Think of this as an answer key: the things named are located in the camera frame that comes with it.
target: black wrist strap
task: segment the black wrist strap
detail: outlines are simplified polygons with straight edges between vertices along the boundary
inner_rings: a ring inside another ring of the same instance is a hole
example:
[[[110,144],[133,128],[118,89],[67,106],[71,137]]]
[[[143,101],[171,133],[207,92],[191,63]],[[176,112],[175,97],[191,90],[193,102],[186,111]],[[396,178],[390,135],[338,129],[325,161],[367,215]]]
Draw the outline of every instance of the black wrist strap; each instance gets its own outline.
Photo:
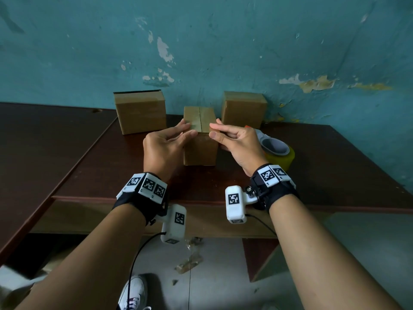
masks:
[[[254,208],[270,210],[271,205],[285,195],[300,198],[292,179],[279,165],[264,164],[252,175],[250,186],[258,198]]]
[[[134,174],[116,196],[117,200],[112,210],[130,203],[142,212],[147,225],[155,218],[155,215],[163,215],[166,210],[168,206],[166,188],[167,184],[155,174],[149,172]]]

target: black cable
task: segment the black cable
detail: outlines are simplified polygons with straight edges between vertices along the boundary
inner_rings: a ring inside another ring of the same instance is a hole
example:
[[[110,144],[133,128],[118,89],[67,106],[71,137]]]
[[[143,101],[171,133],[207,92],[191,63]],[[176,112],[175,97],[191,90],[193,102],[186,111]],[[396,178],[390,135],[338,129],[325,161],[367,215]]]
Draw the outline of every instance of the black cable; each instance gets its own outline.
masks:
[[[131,273],[129,274],[129,282],[128,282],[128,300],[126,301],[126,302],[127,302],[127,305],[128,305],[127,309],[129,309],[129,294],[131,293],[132,271],[133,271],[133,266],[135,265],[135,261],[136,261],[137,255],[139,255],[139,253],[140,253],[140,251],[142,250],[142,248],[145,247],[145,245],[146,245],[148,242],[150,242],[152,239],[154,239],[156,236],[159,236],[159,235],[166,235],[166,232],[158,233],[158,234],[155,234],[155,235],[151,236],[146,242],[144,242],[144,244],[142,245],[142,247],[138,250],[138,252],[137,252],[137,254],[136,254],[136,256],[135,256],[135,259],[133,260],[132,267],[131,267]]]
[[[256,218],[257,220],[259,220],[267,229],[269,229],[269,230],[271,230],[271,233],[273,233],[276,237],[278,237],[277,236],[277,233],[275,232],[275,231],[273,231],[273,229],[271,228],[271,227],[269,227],[267,224],[265,224],[264,222],[262,222],[259,218],[257,218],[255,215],[252,215],[252,214],[245,214],[245,216],[246,217],[254,217],[254,218]]]

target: closed cardboard box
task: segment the closed cardboard box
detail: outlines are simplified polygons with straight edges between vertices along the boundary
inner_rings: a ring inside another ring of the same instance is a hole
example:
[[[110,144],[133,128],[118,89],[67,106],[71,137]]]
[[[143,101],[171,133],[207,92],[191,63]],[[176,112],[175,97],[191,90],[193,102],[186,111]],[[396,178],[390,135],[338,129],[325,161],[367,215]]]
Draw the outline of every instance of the closed cardboard box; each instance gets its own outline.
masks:
[[[185,145],[184,165],[215,165],[218,143],[209,138],[209,123],[215,123],[214,109],[210,107],[185,107],[183,118],[191,123],[198,135]]]
[[[165,98],[161,90],[114,93],[123,135],[166,128]]]
[[[261,93],[224,92],[221,120],[225,125],[259,129],[267,109],[267,100]]]

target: white shoe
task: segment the white shoe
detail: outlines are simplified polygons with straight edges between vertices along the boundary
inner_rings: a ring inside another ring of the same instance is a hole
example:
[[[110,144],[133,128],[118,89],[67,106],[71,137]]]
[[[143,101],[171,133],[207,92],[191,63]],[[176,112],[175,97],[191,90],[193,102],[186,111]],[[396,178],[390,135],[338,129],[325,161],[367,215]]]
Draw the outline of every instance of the white shoe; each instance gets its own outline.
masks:
[[[132,275],[129,301],[127,300],[128,284],[129,281],[123,287],[118,301],[119,308],[121,310],[151,310],[151,307],[146,307],[148,288],[145,278],[139,275]]]

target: hand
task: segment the hand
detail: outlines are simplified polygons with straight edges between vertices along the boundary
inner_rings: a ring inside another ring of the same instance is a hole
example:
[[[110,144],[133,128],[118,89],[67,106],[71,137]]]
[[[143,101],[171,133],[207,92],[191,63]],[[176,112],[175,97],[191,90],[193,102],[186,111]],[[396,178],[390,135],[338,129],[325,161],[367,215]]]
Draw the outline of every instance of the hand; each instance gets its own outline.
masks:
[[[253,128],[223,125],[220,119],[216,119],[216,123],[210,123],[209,126],[227,133],[224,135],[211,131],[209,137],[219,142],[222,149],[230,151],[249,177],[261,165],[268,163]]]
[[[182,119],[175,127],[147,134],[143,140],[143,171],[154,173],[167,182],[183,164],[183,146],[198,135],[196,130],[184,133],[190,125]]]

